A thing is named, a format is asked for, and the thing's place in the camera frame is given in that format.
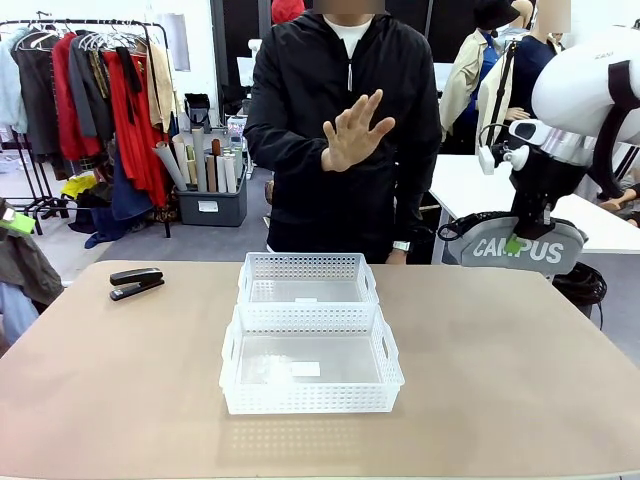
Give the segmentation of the person's right hand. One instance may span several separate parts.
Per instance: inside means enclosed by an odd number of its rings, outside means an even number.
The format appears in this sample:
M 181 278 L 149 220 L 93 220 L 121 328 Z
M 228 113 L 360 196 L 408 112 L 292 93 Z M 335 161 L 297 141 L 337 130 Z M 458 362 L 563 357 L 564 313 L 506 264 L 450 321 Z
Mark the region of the person's right hand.
M 324 122 L 328 147 L 321 154 L 321 166 L 325 172 L 343 173 L 360 164 L 394 128 L 395 119 L 392 117 L 371 126 L 382 98 L 382 89 L 377 89 L 371 96 L 362 95 L 351 108 L 338 115 L 334 123 Z

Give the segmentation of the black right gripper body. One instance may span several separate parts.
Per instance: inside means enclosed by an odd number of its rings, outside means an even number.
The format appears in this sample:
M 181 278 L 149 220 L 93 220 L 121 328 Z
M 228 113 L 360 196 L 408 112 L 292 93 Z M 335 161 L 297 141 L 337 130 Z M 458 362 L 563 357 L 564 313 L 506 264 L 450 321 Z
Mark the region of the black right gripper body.
M 514 206 L 555 206 L 571 195 L 586 174 L 584 165 L 559 161 L 537 147 L 521 147 L 512 161 Z

